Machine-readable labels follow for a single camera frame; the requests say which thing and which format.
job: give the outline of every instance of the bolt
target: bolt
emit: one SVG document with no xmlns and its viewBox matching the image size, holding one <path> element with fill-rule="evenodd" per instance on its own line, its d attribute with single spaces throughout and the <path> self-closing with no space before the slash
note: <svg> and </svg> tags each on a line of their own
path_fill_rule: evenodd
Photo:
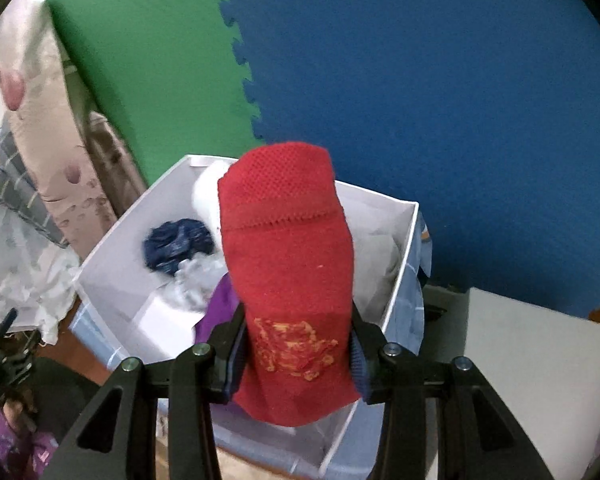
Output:
<svg viewBox="0 0 600 480">
<path fill-rule="evenodd" d="M 193 355 L 197 355 L 198 357 L 204 357 L 209 352 L 211 352 L 211 345 L 208 343 L 198 343 L 197 345 L 193 345 Z"/>
<path fill-rule="evenodd" d="M 458 370 L 462 370 L 463 372 L 468 372 L 474 366 L 471 359 L 468 357 L 456 357 L 454 359 L 454 364 Z"/>
<path fill-rule="evenodd" d="M 140 359 L 137 357 L 128 357 L 122 361 L 122 369 L 125 372 L 132 372 L 140 366 Z"/>
<path fill-rule="evenodd" d="M 389 357 L 396 357 L 402 352 L 402 347 L 398 343 L 387 343 L 382 348 L 382 351 Z"/>
</svg>

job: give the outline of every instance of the white storage box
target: white storage box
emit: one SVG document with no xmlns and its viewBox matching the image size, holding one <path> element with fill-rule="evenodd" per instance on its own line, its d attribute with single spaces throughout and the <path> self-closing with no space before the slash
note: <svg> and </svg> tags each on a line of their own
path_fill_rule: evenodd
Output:
<svg viewBox="0 0 600 480">
<path fill-rule="evenodd" d="M 178 344 L 171 341 L 168 348 L 152 342 L 138 327 L 147 299 L 168 279 L 145 267 L 142 241 L 163 222 L 196 217 L 190 200 L 193 183 L 218 158 L 235 161 L 189 155 L 175 164 L 83 263 L 75 283 L 80 297 L 90 306 L 74 322 L 74 331 L 109 367 L 116 367 L 128 355 L 145 363 L 174 358 L 192 344 L 192 337 L 187 335 L 192 325 L 180 326 L 186 336 Z M 336 182 L 336 190 L 352 230 L 390 234 L 398 245 L 400 269 L 381 326 L 388 340 L 418 352 L 424 313 L 416 276 L 421 264 L 427 273 L 430 269 L 430 251 L 420 250 L 426 226 L 418 216 L 418 203 L 343 182 Z M 296 475 L 357 479 L 366 478 L 373 465 L 382 406 L 356 403 L 302 428 L 257 422 L 231 407 L 213 406 L 212 417 L 216 442 L 229 451 Z M 366 438 L 363 442 L 347 438 L 349 431 L 364 431 Z"/>
</svg>

